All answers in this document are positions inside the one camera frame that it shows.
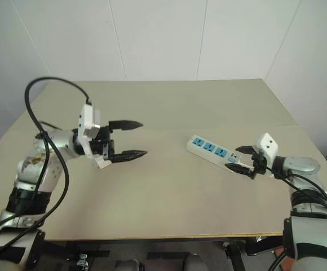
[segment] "white power strip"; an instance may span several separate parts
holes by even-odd
[[[238,152],[211,143],[198,135],[193,135],[187,142],[187,150],[230,172],[233,171],[228,169],[225,164],[240,163],[240,154]]]

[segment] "table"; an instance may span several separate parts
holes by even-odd
[[[262,80],[78,84],[101,110],[102,124],[120,119],[144,124],[132,131],[114,131],[117,152],[149,153],[102,171],[85,157],[68,161],[69,190],[43,226],[46,239],[282,234],[290,212],[287,185],[266,176],[251,180],[189,153],[186,143],[193,134],[235,149],[253,145],[260,134],[269,132],[279,144],[279,155],[316,159],[327,190],[325,158]],[[50,82],[33,102],[33,110],[40,120],[73,129],[83,102],[76,89]],[[25,112],[0,140],[0,211],[7,204],[16,166],[32,148],[35,134]],[[63,183],[62,176],[49,208]]]

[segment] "robotic arm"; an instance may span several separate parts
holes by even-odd
[[[236,150],[252,155],[253,169],[226,164],[229,169],[252,179],[257,173],[274,176],[290,185],[292,208],[284,220],[283,240],[286,255],[297,260],[294,270],[327,270],[327,195],[319,181],[319,163],[277,156],[277,143],[268,133],[255,146]]]
[[[99,111],[85,104],[79,116],[78,129],[48,132],[65,161],[86,155],[99,168],[112,163],[130,161],[146,154],[146,151],[124,151],[114,153],[111,133],[114,129],[131,130],[142,126],[136,121],[110,121],[100,127]],[[62,174],[61,162],[50,146],[50,158],[42,181],[35,193],[38,177],[45,162],[45,144],[41,134],[33,142],[33,150],[17,166],[17,176],[8,205],[0,215],[0,248],[31,227],[46,213],[51,193]],[[19,268],[31,268],[38,262],[45,233],[35,228],[0,253],[0,260],[18,264]]]

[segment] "white wall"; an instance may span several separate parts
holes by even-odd
[[[327,153],[327,0],[0,0],[0,138],[42,75],[263,78]]]

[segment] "floor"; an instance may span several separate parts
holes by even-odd
[[[120,244],[91,244],[82,247],[83,250],[110,250],[109,257],[95,258],[89,260],[91,271],[111,271],[114,270],[117,261],[137,259],[144,263],[146,267],[158,265],[160,260],[147,260],[148,252],[191,252],[201,256],[209,271],[233,271],[230,259],[226,259],[223,250],[223,242],[157,242],[157,243],[120,243]],[[265,252],[258,256],[242,256],[245,268],[248,271],[267,270],[274,261],[275,256],[272,252]],[[167,268],[154,268],[154,270],[182,270],[182,259],[165,260]],[[35,270],[66,271],[68,263],[49,256],[43,256]]]

